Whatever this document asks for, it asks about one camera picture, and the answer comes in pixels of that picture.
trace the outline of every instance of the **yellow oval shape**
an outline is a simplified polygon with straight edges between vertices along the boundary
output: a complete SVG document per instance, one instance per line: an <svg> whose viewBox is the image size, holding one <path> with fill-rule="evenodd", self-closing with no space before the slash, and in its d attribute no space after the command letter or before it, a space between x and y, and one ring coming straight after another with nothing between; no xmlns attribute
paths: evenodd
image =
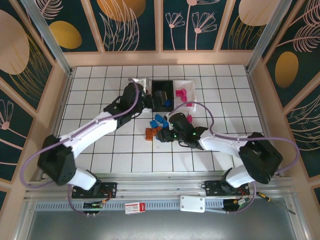
<svg viewBox="0 0 320 240"><path fill-rule="evenodd" d="M241 0L239 18L249 26L262 26L269 22L279 0Z"/></svg>
<svg viewBox="0 0 320 240"><path fill-rule="evenodd" d="M119 22L132 20L130 9L134 12L135 17L138 18L146 8L146 0L97 0L96 2L105 15ZM128 9L128 13L125 13L123 2Z"/></svg>
<svg viewBox="0 0 320 240"><path fill-rule="evenodd" d="M290 51L280 55L275 65L275 82L279 87L285 89L295 80L299 68L297 56Z"/></svg>
<svg viewBox="0 0 320 240"><path fill-rule="evenodd" d="M0 69L8 74L22 73L29 62L28 35L10 14L0 10Z"/></svg>
<svg viewBox="0 0 320 240"><path fill-rule="evenodd" d="M55 21L49 26L57 43L66 49L76 49L82 44L78 30L66 21Z"/></svg>

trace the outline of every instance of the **black mounting bracket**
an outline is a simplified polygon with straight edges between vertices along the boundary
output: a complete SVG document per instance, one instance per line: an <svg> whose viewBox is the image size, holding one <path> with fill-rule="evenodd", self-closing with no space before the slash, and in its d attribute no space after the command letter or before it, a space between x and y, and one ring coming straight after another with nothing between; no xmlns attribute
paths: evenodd
<svg viewBox="0 0 320 240"><path fill-rule="evenodd" d="M221 196L241 196L242 193L240 190L237 190L233 193L227 193L223 190L220 180L210 180L205 181L202 185L205 189L205 194L207 197L221 197ZM243 184L241 187L243 192L247 195L250 195L250 190L248 184Z"/></svg>
<svg viewBox="0 0 320 240"><path fill-rule="evenodd" d="M74 186L72 189L71 197L73 199L105 199L106 194L108 197L114 199L117 194L117 183L116 182L101 182L100 189L96 195L92 192L83 190L81 187Z"/></svg>

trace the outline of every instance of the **small red white box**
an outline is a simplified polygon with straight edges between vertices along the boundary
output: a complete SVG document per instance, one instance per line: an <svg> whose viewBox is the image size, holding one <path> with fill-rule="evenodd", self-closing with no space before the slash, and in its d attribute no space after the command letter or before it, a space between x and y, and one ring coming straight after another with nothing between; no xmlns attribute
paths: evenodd
<svg viewBox="0 0 320 240"><path fill-rule="evenodd" d="M144 202L131 202L125 204L125 214L138 214L146 211Z"/></svg>

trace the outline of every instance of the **black container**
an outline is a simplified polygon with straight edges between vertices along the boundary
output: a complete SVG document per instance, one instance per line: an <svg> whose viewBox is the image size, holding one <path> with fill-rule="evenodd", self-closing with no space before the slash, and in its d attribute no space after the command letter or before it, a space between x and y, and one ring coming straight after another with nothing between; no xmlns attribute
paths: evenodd
<svg viewBox="0 0 320 240"><path fill-rule="evenodd" d="M174 109L174 82L169 80L152 81L151 87L153 112L171 112ZM171 106L165 106L165 101L170 100Z"/></svg>

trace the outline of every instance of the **screwdriver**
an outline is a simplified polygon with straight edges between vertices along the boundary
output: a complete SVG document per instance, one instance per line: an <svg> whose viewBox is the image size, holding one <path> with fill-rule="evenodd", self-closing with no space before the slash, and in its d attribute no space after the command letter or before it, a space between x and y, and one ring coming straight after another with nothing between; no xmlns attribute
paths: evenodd
<svg viewBox="0 0 320 240"><path fill-rule="evenodd" d="M271 202L271 198L270 197L267 197L266 195L264 195L263 193L257 191L256 192L256 195L259 196L260 198L263 198L264 200L266 200L267 202ZM277 206L283 208L283 209L286 209L289 213L292 213L294 215L296 215L296 213L294 211L291 211L290 209L286 208L285 206L275 202L275 201L272 201L272 203L276 204Z"/></svg>

